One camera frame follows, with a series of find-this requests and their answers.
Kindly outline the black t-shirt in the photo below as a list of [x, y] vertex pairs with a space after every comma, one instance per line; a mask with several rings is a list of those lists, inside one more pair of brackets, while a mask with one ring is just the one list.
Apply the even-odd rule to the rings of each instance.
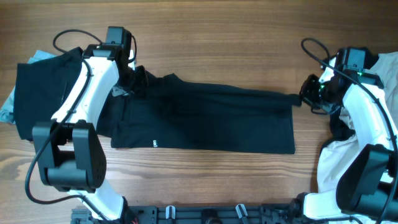
[[293, 154], [297, 95], [156, 77], [140, 66], [128, 96], [107, 97], [97, 133], [113, 148]]

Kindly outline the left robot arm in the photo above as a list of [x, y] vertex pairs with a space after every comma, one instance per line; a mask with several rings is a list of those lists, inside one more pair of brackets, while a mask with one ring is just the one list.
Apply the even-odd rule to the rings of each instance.
[[[110, 26], [105, 41], [90, 44], [77, 59], [81, 72], [71, 92], [50, 121], [32, 130], [35, 156], [28, 168], [24, 188], [28, 199], [41, 205], [77, 198], [97, 223], [139, 223], [127, 200], [106, 180], [106, 156], [96, 133], [98, 119], [109, 92], [119, 88], [130, 94], [139, 75], [135, 37], [125, 28]], [[40, 200], [30, 191], [34, 167], [44, 185], [66, 197]]]

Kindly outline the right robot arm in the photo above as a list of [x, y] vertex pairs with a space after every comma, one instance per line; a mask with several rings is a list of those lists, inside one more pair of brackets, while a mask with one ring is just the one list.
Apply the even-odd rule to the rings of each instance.
[[315, 114], [336, 116], [351, 131], [327, 144], [318, 161], [318, 192], [304, 196], [302, 214], [324, 222], [397, 222], [397, 128], [386, 104], [381, 59], [346, 47], [322, 61], [300, 96]]

